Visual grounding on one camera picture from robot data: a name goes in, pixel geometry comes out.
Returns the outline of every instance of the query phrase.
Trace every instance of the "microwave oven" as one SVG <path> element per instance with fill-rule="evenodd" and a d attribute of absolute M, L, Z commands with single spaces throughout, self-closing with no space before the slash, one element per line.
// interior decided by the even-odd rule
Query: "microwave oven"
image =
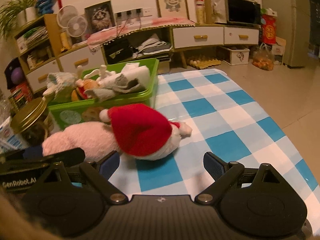
<path fill-rule="evenodd" d="M 252 0 L 211 0 L 214 23 L 260 24 L 260 4 Z"/>

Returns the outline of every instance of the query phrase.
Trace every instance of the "checkered tablecloth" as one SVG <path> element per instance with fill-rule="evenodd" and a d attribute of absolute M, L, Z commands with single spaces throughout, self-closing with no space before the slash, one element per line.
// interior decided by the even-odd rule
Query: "checkered tablecloth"
<path fill-rule="evenodd" d="M 121 156 L 110 182 L 125 194 L 194 198 L 214 182 L 203 167 L 203 155 L 211 151 L 247 168 L 271 163 L 305 201 L 313 232 L 320 232 L 320 187 L 310 169 L 272 118 L 223 71 L 159 76 L 156 109 L 171 121 L 186 122 L 192 135 L 158 161 Z"/>

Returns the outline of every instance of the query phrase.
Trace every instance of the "purple balloon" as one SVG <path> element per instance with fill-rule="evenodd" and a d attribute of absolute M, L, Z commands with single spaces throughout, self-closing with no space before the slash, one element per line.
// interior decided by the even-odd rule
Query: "purple balloon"
<path fill-rule="evenodd" d="M 22 81 L 24 81 L 24 73 L 22 68 L 17 67 L 11 73 L 11 81 L 15 85 L 19 85 Z"/>

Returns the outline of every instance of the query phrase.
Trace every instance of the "picture frame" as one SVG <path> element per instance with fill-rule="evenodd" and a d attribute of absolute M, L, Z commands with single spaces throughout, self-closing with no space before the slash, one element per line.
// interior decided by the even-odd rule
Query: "picture frame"
<path fill-rule="evenodd" d="M 111 0 L 91 5 L 84 9 L 90 34 L 116 26 Z"/>
<path fill-rule="evenodd" d="M 156 0 L 158 17 L 190 19 L 187 0 Z"/>

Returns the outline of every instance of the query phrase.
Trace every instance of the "tiled floor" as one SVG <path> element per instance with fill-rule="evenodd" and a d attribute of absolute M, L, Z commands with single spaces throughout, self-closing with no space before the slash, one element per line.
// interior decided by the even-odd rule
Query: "tiled floor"
<path fill-rule="evenodd" d="M 320 63 L 309 59 L 307 67 L 275 66 L 264 71 L 252 64 L 230 66 L 224 71 L 241 86 L 283 129 L 320 183 Z M 194 70 L 172 68 L 171 72 Z"/>

